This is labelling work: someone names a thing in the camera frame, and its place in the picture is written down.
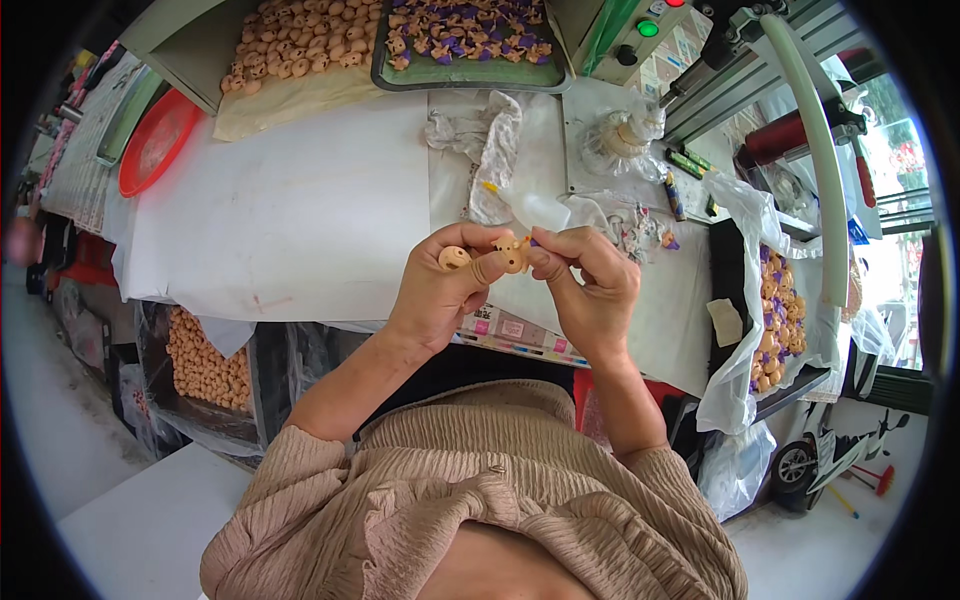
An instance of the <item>window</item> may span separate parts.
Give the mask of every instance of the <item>window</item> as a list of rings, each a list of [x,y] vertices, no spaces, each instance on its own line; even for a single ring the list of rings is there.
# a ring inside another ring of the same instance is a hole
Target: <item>window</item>
[[[873,174],[876,206],[883,232],[927,229],[933,221],[924,147],[916,125],[889,74],[856,88],[854,112],[867,117],[860,138]]]
[[[917,318],[923,235],[923,231],[888,233],[882,240],[853,247],[860,261],[864,304],[875,303],[887,323],[897,351],[894,366],[917,371],[924,366]]]

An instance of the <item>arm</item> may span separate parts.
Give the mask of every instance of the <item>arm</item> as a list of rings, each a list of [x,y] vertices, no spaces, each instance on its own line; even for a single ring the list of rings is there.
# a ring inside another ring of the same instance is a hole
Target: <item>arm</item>
[[[593,368],[617,460],[628,467],[644,450],[669,447],[660,408],[627,352],[640,269],[593,228],[534,228],[533,237],[540,244],[527,253],[533,276],[550,287],[564,335]],[[585,285],[570,266],[581,269]]]
[[[564,335],[593,368],[607,437],[636,481],[624,498],[676,548],[719,598],[746,598],[747,578],[716,516],[670,449],[660,408],[627,353],[639,268],[592,228],[534,228],[527,258],[557,304]],[[570,272],[581,269],[586,285]]]
[[[320,440],[347,440],[390,394],[431,356],[444,349],[465,314],[484,302],[490,284],[506,273],[505,258],[491,252],[504,228],[457,223],[436,231],[411,252],[386,326],[297,402],[286,426]],[[444,271],[437,264],[447,246],[472,247],[468,266]]]

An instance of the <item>white tube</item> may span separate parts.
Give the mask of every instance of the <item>white tube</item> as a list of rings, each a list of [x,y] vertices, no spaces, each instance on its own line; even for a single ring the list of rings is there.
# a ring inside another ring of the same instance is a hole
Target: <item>white tube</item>
[[[840,166],[827,116],[820,104],[804,60],[787,32],[788,25],[773,14],[760,18],[760,27],[780,59],[783,75],[797,98],[797,108],[804,122],[806,141],[813,158],[820,196],[820,223],[824,238],[824,283],[821,300],[833,306],[847,306],[847,284],[850,262],[847,248],[847,209],[844,205]]]

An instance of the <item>white plastic bottle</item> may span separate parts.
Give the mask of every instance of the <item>white plastic bottle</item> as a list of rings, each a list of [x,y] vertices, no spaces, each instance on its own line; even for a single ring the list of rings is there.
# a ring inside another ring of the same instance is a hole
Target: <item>white plastic bottle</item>
[[[500,200],[507,203],[514,216],[524,227],[534,226],[551,231],[561,231],[570,220],[570,209],[553,198],[540,196],[534,192],[517,192],[509,187],[497,189],[492,183],[487,186],[497,193]]]

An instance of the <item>woman's right hand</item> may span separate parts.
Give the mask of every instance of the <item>woman's right hand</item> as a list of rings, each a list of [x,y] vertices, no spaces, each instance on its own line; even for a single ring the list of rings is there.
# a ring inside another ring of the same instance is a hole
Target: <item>woman's right hand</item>
[[[560,233],[533,228],[533,238],[540,245],[530,248],[527,260],[534,279],[550,287],[564,336],[594,368],[622,361],[640,291],[639,267],[592,227]],[[586,285],[571,266],[582,270]]]

